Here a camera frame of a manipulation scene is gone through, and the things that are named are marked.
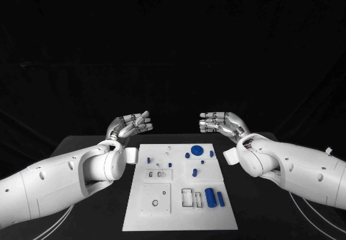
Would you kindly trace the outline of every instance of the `table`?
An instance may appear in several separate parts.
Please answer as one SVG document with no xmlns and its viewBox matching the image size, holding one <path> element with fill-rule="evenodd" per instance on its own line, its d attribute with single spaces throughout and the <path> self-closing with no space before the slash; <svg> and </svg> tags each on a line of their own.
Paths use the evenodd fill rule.
<svg viewBox="0 0 346 240">
<path fill-rule="evenodd" d="M 260 132 L 274 141 L 276 136 Z M 58 156 L 97 145 L 104 136 L 68 136 L 54 154 Z M 331 239 L 313 227 L 305 218 L 290 196 L 270 180 L 251 177 L 240 164 L 228 165 L 224 151 L 235 146 L 234 142 L 220 133 L 192 134 L 140 134 L 132 137 L 127 147 L 140 144 L 204 144 L 212 143 L 220 167 L 224 175 L 227 192 L 238 230 L 218 231 L 137 231 L 123 232 L 124 217 L 129 205 L 136 165 L 127 164 L 123 177 L 110 187 L 97 192 L 75 204 L 64 223 L 47 240 L 94 240 L 94 239 Z M 303 199 L 295 200 L 315 225 L 336 239 L 346 234 L 335 229 L 309 208 Z M 333 207 L 310 202 L 325 218 L 346 230 L 346 223 Z M 32 240 L 55 224 L 67 209 L 47 217 L 21 222 L 0 230 L 0 239 Z"/>
</svg>

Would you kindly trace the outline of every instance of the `white board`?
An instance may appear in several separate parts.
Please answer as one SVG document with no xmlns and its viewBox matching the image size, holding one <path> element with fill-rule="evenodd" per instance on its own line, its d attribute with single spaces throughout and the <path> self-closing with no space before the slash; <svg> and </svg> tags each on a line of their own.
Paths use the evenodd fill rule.
<svg viewBox="0 0 346 240">
<path fill-rule="evenodd" d="M 194 145 L 204 148 L 201 156 L 192 154 Z M 194 177 L 194 169 L 198 169 L 197 177 Z M 214 208 L 208 207 L 207 188 L 214 189 L 218 203 Z M 184 194 L 186 198 L 186 194 L 192 192 L 194 207 L 184 207 L 182 189 L 192 190 L 184 190 Z M 222 194 L 225 207 L 221 207 L 218 192 Z M 201 193 L 202 208 L 197 206 L 197 193 Z M 237 229 L 214 145 L 211 143 L 142 144 L 123 231 Z"/>
</svg>

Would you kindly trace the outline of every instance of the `blue cylinder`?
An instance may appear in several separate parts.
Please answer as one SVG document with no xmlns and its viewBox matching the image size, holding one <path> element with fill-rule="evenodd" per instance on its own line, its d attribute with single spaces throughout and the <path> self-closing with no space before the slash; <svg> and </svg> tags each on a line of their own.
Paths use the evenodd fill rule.
<svg viewBox="0 0 346 240">
<path fill-rule="evenodd" d="M 215 208 L 218 206 L 218 203 L 215 199 L 215 190 L 212 188 L 205 189 L 205 196 L 207 196 L 208 207 Z"/>
<path fill-rule="evenodd" d="M 194 155 L 201 156 L 204 154 L 204 148 L 199 145 L 195 145 L 191 148 L 191 152 Z"/>
<path fill-rule="evenodd" d="M 221 191 L 218 191 L 218 201 L 220 201 L 220 205 L 222 207 L 225 207 L 225 203 L 224 203 L 224 199 L 222 199 L 222 192 Z"/>
</svg>

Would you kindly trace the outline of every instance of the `cable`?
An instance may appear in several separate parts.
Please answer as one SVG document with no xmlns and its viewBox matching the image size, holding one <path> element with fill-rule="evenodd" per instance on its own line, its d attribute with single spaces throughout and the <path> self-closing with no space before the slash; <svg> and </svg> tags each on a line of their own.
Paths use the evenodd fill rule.
<svg viewBox="0 0 346 240">
<path fill-rule="evenodd" d="M 290 197 L 292 197 L 292 199 L 293 199 L 293 201 L 295 201 L 295 204 L 296 204 L 296 206 L 297 206 L 297 209 L 300 210 L 300 212 L 302 212 L 305 218 L 308 219 L 308 221 L 312 223 L 312 225 L 316 227 L 316 229 L 318 229 L 328 237 L 331 237 L 331 239 L 338 240 L 338 239 L 335 239 L 332 236 L 329 236 L 329 235 L 318 228 L 318 226 L 313 224 L 313 222 L 310 221 L 309 217 L 308 217 L 306 214 L 303 213 L 299 204 L 296 203 L 295 196 L 293 196 L 292 192 L 289 192 L 289 193 L 290 193 Z"/>
<path fill-rule="evenodd" d="M 339 229 L 344 233 L 346 233 L 346 231 L 344 229 L 341 229 L 323 216 L 322 214 L 318 212 L 318 210 L 313 208 L 313 206 L 310 205 L 310 203 L 308 202 L 308 200 L 305 199 L 305 202 L 308 203 L 308 205 L 310 206 L 310 208 L 315 210 L 315 212 L 319 214 L 319 216 L 322 217 L 322 219 L 336 228 Z"/>
<path fill-rule="evenodd" d="M 57 228 L 61 226 L 61 224 L 64 223 L 68 215 L 71 214 L 71 211 L 73 211 L 74 206 L 75 206 L 75 205 L 73 205 L 73 206 L 68 208 L 68 210 L 67 210 L 65 214 L 62 215 L 61 219 L 57 221 L 57 223 L 52 225 L 52 227 L 51 227 L 34 240 L 38 240 L 38 239 L 42 237 L 42 235 L 45 235 L 45 234 L 48 233 L 48 231 L 55 227 L 55 225 L 57 225 L 57 224 L 60 223 L 60 221 L 62 220 L 61 223 L 60 223 L 60 225 L 57 226 Z"/>
</svg>

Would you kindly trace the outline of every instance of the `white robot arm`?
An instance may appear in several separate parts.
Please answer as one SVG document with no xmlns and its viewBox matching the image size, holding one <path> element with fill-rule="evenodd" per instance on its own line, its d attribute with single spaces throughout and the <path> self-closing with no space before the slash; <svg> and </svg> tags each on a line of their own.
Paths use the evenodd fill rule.
<svg viewBox="0 0 346 240">
<path fill-rule="evenodd" d="M 51 157 L 0 180 L 0 230 L 67 209 L 107 188 L 136 164 L 130 136 L 153 129 L 149 111 L 117 117 L 98 145 Z"/>
<path fill-rule="evenodd" d="M 224 152 L 230 165 L 237 163 L 253 177 L 271 180 L 305 199 L 346 210 L 346 162 L 326 152 L 276 142 L 251 133 L 231 112 L 199 115 L 201 132 L 220 132 L 237 147 Z"/>
</svg>

